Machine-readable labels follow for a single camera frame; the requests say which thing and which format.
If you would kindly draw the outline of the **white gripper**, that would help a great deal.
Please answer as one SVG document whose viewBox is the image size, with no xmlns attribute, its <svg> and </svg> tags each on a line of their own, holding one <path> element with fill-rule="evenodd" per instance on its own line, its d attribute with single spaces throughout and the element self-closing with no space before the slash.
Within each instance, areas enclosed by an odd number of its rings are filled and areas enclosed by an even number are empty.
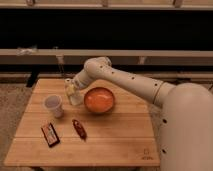
<svg viewBox="0 0 213 171">
<path fill-rule="evenodd" d="M 72 87 L 70 83 L 65 86 L 67 95 L 80 96 L 79 90 L 87 88 L 90 84 L 88 74 L 84 70 L 80 71 L 73 77 L 72 83 L 75 87 Z"/>
</svg>

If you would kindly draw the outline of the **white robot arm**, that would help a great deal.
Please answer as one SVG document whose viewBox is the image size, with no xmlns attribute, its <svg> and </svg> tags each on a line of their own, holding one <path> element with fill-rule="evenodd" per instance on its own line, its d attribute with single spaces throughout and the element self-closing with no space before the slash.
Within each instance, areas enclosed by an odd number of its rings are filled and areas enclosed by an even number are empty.
<svg viewBox="0 0 213 171">
<path fill-rule="evenodd" d="M 117 70 L 90 58 L 71 83 L 78 90 L 109 81 L 162 109 L 161 171 L 213 171 L 213 93 L 195 83 L 173 85 Z"/>
</svg>

